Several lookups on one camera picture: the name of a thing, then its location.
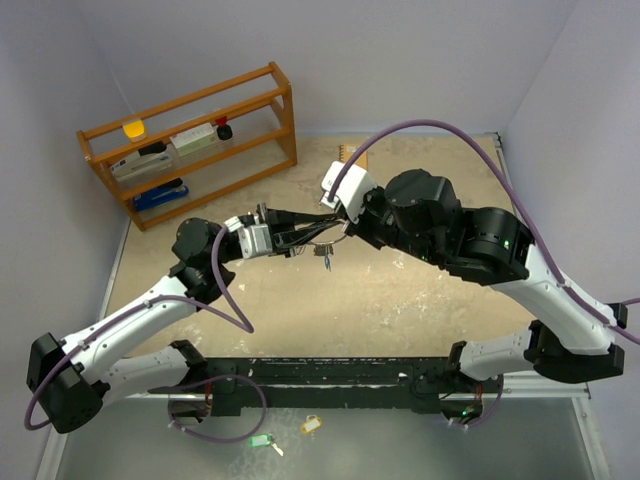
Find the bunch of metal keys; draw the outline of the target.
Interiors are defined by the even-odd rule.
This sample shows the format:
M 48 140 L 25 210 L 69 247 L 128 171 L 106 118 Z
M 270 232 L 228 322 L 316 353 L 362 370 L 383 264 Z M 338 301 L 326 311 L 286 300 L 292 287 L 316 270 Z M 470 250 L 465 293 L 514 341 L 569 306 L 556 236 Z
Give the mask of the bunch of metal keys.
M 318 257 L 330 257 L 334 254 L 332 243 L 319 243 L 313 245 L 313 253 Z

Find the large metal keyring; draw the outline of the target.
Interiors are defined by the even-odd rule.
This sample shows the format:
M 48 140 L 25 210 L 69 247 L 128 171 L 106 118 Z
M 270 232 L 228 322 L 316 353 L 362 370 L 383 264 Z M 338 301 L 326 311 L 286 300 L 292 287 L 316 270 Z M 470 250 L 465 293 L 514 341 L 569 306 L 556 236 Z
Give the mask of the large metal keyring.
M 327 245 L 335 245 L 337 243 L 342 242 L 347 238 L 347 235 L 340 230 L 334 238 L 324 238 L 321 236 L 319 239 L 314 239 L 310 241 L 310 244 L 313 246 L 327 246 Z

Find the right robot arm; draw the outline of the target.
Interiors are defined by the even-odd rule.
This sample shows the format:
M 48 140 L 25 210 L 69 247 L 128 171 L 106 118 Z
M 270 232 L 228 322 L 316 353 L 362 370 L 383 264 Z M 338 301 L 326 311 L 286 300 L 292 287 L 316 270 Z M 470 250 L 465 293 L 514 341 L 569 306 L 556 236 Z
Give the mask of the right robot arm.
M 532 233 L 511 212 L 464 208 L 449 179 L 422 169 L 405 171 L 381 187 L 354 166 L 339 181 L 336 196 L 346 210 L 349 235 L 488 286 L 534 316 L 517 333 L 454 344 L 444 369 L 452 389 L 467 391 L 478 381 L 528 370 L 568 384 L 623 373 L 625 352 L 610 329 L 624 318 L 622 308 L 592 300 L 606 320 L 590 316 L 554 279 Z

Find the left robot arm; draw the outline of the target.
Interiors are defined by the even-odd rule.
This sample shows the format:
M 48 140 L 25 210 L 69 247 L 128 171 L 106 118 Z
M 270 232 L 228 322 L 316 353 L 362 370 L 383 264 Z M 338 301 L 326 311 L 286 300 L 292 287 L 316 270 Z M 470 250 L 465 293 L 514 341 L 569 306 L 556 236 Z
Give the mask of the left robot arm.
M 345 217 L 343 210 L 307 214 L 261 204 L 256 212 L 222 224 L 202 218 L 183 221 L 172 246 L 177 263 L 146 292 L 81 331 L 62 339 L 47 333 L 32 343 L 25 428 L 53 426 L 59 433 L 69 433 L 132 394 L 176 386 L 184 392 L 198 390 L 205 382 L 206 362 L 190 342 L 175 341 L 143 356 L 133 356 L 132 351 L 200 311 L 253 333 L 253 325 L 229 292 L 235 275 L 226 263 L 290 256 Z

